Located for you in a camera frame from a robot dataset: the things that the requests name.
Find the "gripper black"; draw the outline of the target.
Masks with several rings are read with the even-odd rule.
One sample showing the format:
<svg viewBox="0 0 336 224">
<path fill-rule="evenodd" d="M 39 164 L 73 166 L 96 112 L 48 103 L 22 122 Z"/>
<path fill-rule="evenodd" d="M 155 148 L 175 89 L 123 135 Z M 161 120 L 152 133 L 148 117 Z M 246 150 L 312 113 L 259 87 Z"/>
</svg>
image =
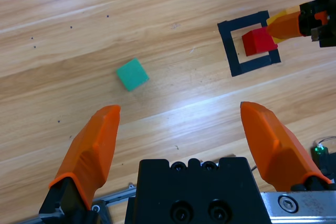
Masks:
<svg viewBox="0 0 336 224">
<path fill-rule="evenodd" d="M 267 19 L 267 32 L 275 40 L 310 36 L 321 48 L 335 46 L 335 0 L 313 0 L 300 11 L 286 10 Z"/>
</svg>

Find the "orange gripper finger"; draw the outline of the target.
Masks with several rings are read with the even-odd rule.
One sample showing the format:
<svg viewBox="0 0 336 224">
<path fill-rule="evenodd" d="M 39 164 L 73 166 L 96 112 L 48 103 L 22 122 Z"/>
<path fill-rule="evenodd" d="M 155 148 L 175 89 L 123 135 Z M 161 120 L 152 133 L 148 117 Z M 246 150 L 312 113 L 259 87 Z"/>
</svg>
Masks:
<svg viewBox="0 0 336 224">
<path fill-rule="evenodd" d="M 264 181 L 276 191 L 335 190 L 296 136 L 266 107 L 240 104 L 249 149 Z"/>
<path fill-rule="evenodd" d="M 72 140 L 39 210 L 43 223 L 111 223 L 106 203 L 93 199 L 109 175 L 120 110 L 118 105 L 98 110 Z"/>
</svg>

